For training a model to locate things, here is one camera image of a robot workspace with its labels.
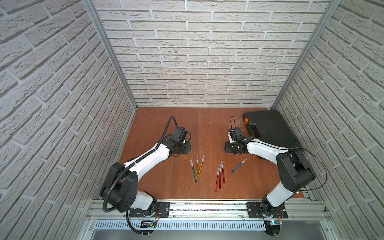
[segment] brown wooden surface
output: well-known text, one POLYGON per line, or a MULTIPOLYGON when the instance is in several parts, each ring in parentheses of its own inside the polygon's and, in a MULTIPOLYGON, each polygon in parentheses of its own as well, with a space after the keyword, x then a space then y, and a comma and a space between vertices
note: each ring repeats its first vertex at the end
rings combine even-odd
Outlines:
MULTIPOLYGON (((242 115, 258 110, 266 109, 139 108, 119 162, 124 163, 153 147, 173 115, 177 124, 192 135, 191 153, 187 154, 186 159, 183 154, 156 165, 139 181, 139 190, 158 199, 260 199, 278 184, 277 166, 255 155, 233 155, 224 150, 231 116, 235 117, 236 126, 240 126, 243 133, 249 136, 242 115), (205 155, 198 183, 195 183, 190 165, 190 160, 193 160, 196 170, 196 155, 199 156, 199 164, 205 155), (231 170, 245 158, 248 160, 231 174, 231 170), (226 184, 222 184, 222 189, 215 193, 216 173, 221 160, 224 162, 226 184)), ((168 132, 172 133, 173 130, 172 122, 168 132)), ((301 192, 297 195, 294 197, 304 197, 301 192)))

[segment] green marker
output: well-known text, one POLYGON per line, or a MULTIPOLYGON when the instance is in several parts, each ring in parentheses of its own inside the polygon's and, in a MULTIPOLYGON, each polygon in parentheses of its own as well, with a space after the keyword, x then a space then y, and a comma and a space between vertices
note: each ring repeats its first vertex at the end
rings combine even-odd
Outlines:
POLYGON ((192 160, 191 160, 191 166, 192 166, 193 176, 195 177, 195 182, 197 183, 196 174, 195 174, 195 169, 193 168, 193 162, 192 162, 192 160))

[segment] white brick wall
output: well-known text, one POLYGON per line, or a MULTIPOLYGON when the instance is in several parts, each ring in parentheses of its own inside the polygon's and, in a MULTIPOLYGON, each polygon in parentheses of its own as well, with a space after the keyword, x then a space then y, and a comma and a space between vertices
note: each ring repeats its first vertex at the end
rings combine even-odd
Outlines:
POLYGON ((343 0, 278 106, 343 239, 384 238, 383 5, 343 0))
POLYGON ((0 13, 0 239, 74 239, 132 107, 81 1, 0 13))
POLYGON ((130 88, 141 94, 136 97, 139 106, 228 107, 271 106, 272 96, 328 4, 327 0, 94 2, 130 88), (247 90, 259 86, 260 101, 251 101, 253 92, 247 90), (215 100, 210 91, 217 91, 215 100), (229 97, 231 91, 237 91, 236 102, 229 97))

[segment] robotic arm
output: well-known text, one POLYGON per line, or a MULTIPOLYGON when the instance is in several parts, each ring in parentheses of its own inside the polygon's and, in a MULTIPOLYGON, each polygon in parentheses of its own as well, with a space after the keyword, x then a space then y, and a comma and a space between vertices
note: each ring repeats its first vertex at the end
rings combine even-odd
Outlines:
POLYGON ((249 153, 277 165, 280 182, 262 200, 260 211, 265 217, 273 213, 299 189, 312 182, 316 175, 300 148, 278 147, 254 137, 245 138, 239 127, 228 131, 225 151, 233 154, 249 153))
POLYGON ((130 159, 124 164, 114 163, 105 178, 100 190, 104 199, 103 210, 110 212, 117 209, 125 212, 128 209, 142 209, 144 215, 153 215, 157 199, 146 192, 137 190, 137 182, 151 168, 174 154, 190 153, 190 133, 184 127, 178 127, 176 119, 171 116, 158 143, 137 158, 130 159), (165 136, 171 120, 175 122, 173 134, 165 136))

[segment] blue marker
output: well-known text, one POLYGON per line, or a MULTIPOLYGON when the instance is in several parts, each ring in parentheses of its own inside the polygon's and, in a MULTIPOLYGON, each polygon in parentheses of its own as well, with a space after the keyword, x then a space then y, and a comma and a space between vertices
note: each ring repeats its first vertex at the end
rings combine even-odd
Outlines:
POLYGON ((244 159, 231 173, 233 173, 238 167, 240 167, 247 159, 244 159))

